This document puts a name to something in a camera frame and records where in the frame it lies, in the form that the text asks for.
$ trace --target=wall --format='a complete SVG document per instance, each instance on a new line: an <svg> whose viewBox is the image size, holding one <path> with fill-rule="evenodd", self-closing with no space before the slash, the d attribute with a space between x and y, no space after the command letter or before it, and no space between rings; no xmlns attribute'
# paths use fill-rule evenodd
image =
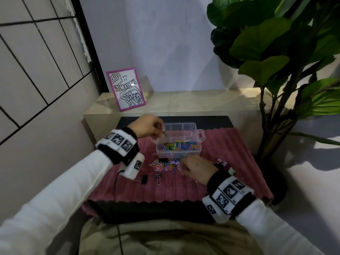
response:
<svg viewBox="0 0 340 255"><path fill-rule="evenodd" d="M340 115L301 120L292 131L340 141ZM289 187L278 215L327 255L340 254L339 157L339 146L293 136L273 157Z"/></svg>
<svg viewBox="0 0 340 255"><path fill-rule="evenodd" d="M64 0L24 2L0 0L0 222L93 150L83 113L99 96ZM74 254L83 220L48 254Z"/></svg>
<svg viewBox="0 0 340 255"><path fill-rule="evenodd" d="M106 72L136 67L143 91L253 87L213 53L211 0L80 0Z"/></svg>

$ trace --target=hand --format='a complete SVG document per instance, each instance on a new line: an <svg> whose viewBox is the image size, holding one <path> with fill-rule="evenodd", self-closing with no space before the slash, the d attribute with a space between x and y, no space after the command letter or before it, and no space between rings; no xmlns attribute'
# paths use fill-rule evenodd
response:
<svg viewBox="0 0 340 255"><path fill-rule="evenodd" d="M151 138L157 139L163 134L164 122L155 115L142 115L128 127L133 130L137 138L151 136Z"/></svg>
<svg viewBox="0 0 340 255"><path fill-rule="evenodd" d="M180 167L183 170L182 174L204 185L207 185L211 176L218 171L210 161L197 155L188 155L182 158Z"/></svg>

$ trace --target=black cable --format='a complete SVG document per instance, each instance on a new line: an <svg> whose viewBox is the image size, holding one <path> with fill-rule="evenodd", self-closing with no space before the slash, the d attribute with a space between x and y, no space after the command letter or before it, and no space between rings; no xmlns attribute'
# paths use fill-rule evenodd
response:
<svg viewBox="0 0 340 255"><path fill-rule="evenodd" d="M115 201L116 201L116 185L117 185L117 178L118 178L118 175L122 172L125 172L125 170L120 170L117 175L116 175L116 178L115 178L115 184L113 186L113 197L115 198ZM118 239L119 239L119 246L120 246L120 253L121 255L124 255L123 253L123 246L122 246L122 240L120 238L120 230L119 230L119 222L118 222L118 219L117 219L117 205L118 203L116 202L116 205L115 205L115 218L116 218L116 222L117 222L117 231L118 231Z"/></svg>

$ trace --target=plant pot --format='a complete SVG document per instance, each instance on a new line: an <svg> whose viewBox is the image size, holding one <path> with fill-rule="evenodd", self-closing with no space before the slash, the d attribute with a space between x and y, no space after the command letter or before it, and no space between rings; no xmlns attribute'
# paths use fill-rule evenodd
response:
<svg viewBox="0 0 340 255"><path fill-rule="evenodd" d="M277 205L286 196L287 183L283 174L269 161L260 160L256 161L260 168L263 178L265 179L269 189L274 195L274 199L271 201L272 205Z"/></svg>

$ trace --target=white sleeve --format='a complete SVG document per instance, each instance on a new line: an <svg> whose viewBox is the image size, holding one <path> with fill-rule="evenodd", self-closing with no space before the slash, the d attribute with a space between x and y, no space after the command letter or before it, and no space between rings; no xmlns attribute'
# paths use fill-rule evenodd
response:
<svg viewBox="0 0 340 255"><path fill-rule="evenodd" d="M242 211L236 220L247 228L265 255L323 254L259 199Z"/></svg>
<svg viewBox="0 0 340 255"><path fill-rule="evenodd" d="M0 227L1 255L42 255L113 166L96 150L71 167Z"/></svg>

